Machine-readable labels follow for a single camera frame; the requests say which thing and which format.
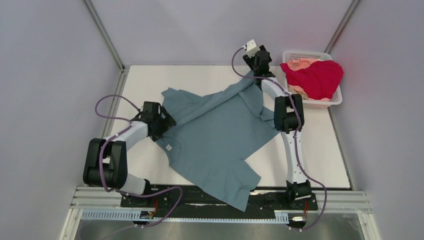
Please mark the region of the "blue-grey t shirt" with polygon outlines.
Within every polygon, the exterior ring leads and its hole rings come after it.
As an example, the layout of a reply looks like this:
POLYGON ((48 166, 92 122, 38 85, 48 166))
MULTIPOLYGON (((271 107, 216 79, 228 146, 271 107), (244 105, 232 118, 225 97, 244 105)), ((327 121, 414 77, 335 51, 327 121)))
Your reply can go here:
POLYGON ((246 159, 278 131, 250 77, 205 96, 168 88, 162 106, 176 124, 157 141, 169 166, 212 197, 240 210, 260 176, 246 159))

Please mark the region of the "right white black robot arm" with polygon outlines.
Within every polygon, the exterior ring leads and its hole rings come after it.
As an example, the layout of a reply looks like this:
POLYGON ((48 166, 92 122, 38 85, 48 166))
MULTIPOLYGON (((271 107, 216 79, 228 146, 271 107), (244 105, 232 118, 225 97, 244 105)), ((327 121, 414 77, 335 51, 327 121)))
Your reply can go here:
POLYGON ((292 209, 298 209, 313 195, 311 183, 302 169, 303 156, 301 131, 304 125, 303 100, 299 94, 291 94, 271 72, 270 53, 253 41, 242 47, 242 57, 253 72, 255 84, 274 101, 273 122, 279 131, 287 160, 285 201, 292 209))

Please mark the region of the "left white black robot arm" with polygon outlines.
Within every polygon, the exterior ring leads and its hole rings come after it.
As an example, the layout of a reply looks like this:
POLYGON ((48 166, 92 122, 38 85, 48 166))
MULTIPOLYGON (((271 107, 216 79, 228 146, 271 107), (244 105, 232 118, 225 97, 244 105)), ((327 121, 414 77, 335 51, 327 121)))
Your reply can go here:
POLYGON ((104 187, 107 192, 134 195, 133 199, 139 206, 149 206, 153 201, 153 193, 147 190, 150 183, 129 173, 127 152, 145 138, 156 142, 175 125, 174 118, 160 103, 144 102, 135 117, 126 120, 124 129, 89 142, 83 182, 89 186, 104 187))

